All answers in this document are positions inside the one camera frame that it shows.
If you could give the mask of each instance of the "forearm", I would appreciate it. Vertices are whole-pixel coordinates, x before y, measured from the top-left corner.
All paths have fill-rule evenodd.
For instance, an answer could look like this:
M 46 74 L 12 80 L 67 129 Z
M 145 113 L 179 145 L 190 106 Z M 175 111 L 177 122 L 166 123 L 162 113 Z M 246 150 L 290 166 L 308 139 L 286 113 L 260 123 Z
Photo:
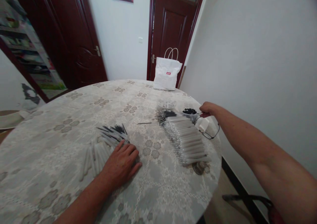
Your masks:
M 316 223 L 317 181 L 260 130 L 213 106 L 232 147 L 248 163 L 286 223 Z
M 94 223 L 112 187 L 97 176 L 55 223 Z
M 232 147 L 249 165 L 269 163 L 276 155 L 286 154 L 260 130 L 226 109 L 214 105 L 211 110 Z

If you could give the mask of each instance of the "door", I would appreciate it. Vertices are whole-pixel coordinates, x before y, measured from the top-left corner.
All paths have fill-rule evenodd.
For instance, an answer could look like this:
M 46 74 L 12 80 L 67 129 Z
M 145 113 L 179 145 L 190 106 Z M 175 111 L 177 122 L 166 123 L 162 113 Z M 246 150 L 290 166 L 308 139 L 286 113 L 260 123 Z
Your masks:
M 178 49 L 178 61 L 183 65 L 177 75 L 176 88 L 186 59 L 196 7 L 197 3 L 189 0 L 155 0 L 152 58 L 164 57 L 168 48 Z M 150 80 L 154 80 L 155 67 L 156 60 L 152 59 Z
M 88 0 L 19 0 L 67 87 L 107 80 Z

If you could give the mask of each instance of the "floor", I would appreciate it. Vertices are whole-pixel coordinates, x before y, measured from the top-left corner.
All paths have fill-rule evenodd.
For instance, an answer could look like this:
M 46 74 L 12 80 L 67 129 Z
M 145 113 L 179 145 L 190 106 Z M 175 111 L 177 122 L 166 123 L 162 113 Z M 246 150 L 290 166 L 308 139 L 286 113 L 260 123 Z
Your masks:
M 46 94 L 46 96 L 49 99 L 59 95 L 60 93 L 64 92 L 65 90 L 67 90 L 67 89 L 63 89 L 63 90 L 42 89 L 42 91 Z
M 238 193 L 221 169 L 218 188 L 204 214 L 206 224 L 256 223 L 242 201 L 228 203 L 222 199 L 224 194 Z

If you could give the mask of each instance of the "door handle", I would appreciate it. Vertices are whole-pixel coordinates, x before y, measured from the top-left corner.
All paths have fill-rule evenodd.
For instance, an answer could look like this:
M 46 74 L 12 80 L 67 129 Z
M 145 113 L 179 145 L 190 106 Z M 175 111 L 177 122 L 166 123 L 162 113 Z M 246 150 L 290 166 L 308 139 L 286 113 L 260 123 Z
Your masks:
M 97 54 L 98 54 L 98 56 L 101 56 L 100 55 L 100 51 L 99 51 L 99 47 L 98 46 L 96 46 L 96 49 L 94 49 L 95 51 L 97 51 Z
M 154 60 L 156 59 L 155 55 L 152 55 L 152 63 L 154 63 Z

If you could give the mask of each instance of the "floral tablecloth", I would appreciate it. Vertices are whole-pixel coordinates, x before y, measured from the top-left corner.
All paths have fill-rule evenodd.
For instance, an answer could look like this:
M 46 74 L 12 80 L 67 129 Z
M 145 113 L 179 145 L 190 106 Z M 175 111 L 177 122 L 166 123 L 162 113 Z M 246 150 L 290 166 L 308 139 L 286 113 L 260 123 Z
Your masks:
M 178 89 L 115 80 L 72 91 L 31 114 L 0 146 L 1 223 L 53 222 L 93 180 L 89 170 L 79 182 L 79 170 L 84 147 L 99 136 L 96 127 L 121 123 L 143 166 L 109 197 L 97 222 L 196 223 L 217 187 L 220 140 L 203 137 L 212 161 L 202 176 L 182 167 L 155 119 L 159 98 L 176 100 L 178 110 L 199 111 L 199 103 Z M 216 133 L 213 122 L 208 131 Z

